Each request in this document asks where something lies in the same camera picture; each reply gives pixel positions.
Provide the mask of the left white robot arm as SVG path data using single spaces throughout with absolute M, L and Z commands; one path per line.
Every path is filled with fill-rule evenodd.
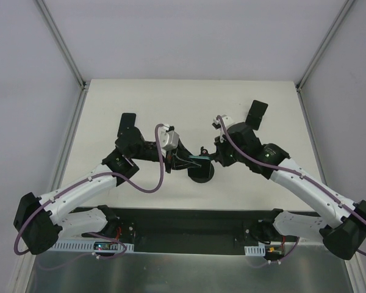
M 117 230 L 117 223 L 106 206 L 87 212 L 74 212 L 74 209 L 123 183 L 144 194 L 155 193 L 161 188 L 165 173 L 199 169 L 208 163 L 207 159 L 192 155 L 183 146 L 172 126 L 158 124 L 154 136 L 154 141 L 147 141 L 137 127 L 125 127 L 118 132 L 114 150 L 88 174 L 46 194 L 35 196 L 30 192 L 22 196 L 13 221 L 18 232 L 13 246 L 15 254 L 39 255 L 61 237 L 83 233 L 111 237 Z M 159 164 L 159 181 L 152 189 L 132 181 L 139 171 L 136 159 Z

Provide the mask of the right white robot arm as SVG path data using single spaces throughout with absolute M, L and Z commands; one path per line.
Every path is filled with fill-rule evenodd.
M 295 236 L 321 242 L 340 259 L 350 260 L 366 239 L 366 201 L 355 202 L 312 178 L 279 146 L 261 144 L 244 122 L 217 116 L 212 123 L 220 134 L 215 138 L 215 161 L 228 167 L 236 162 L 279 184 L 310 206 L 318 215 L 294 214 L 278 209 L 262 225 L 264 237 L 276 241 Z

